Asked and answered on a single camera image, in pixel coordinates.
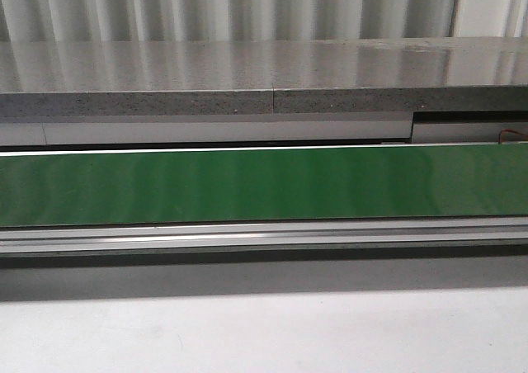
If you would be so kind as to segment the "grey stone countertop slab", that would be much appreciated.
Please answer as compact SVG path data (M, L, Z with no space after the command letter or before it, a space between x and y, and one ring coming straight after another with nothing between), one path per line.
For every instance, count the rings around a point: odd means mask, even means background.
M524 38L1 46L4 118L526 108Z

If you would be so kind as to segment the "white panel under countertop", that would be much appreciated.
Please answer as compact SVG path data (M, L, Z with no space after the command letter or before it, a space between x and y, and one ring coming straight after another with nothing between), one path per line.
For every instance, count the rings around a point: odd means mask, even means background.
M494 142L505 129L525 133L526 111L3 118L1 145L465 143Z

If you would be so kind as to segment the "green conveyor belt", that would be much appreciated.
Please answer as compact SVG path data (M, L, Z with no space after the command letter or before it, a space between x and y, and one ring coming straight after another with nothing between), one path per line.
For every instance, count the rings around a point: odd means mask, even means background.
M525 215L525 144L13 153L4 227Z

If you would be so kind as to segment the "white pleated curtain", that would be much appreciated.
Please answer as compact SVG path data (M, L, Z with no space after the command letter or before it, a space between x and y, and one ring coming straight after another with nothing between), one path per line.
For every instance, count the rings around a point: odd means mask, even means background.
M527 0L1 0L1 38L11 42L526 34Z

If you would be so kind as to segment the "aluminium conveyor front rail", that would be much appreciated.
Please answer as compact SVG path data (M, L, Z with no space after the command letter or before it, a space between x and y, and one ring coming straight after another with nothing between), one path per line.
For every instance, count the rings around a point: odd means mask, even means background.
M31 226L1 231L1 255L7 258L526 244L525 216Z

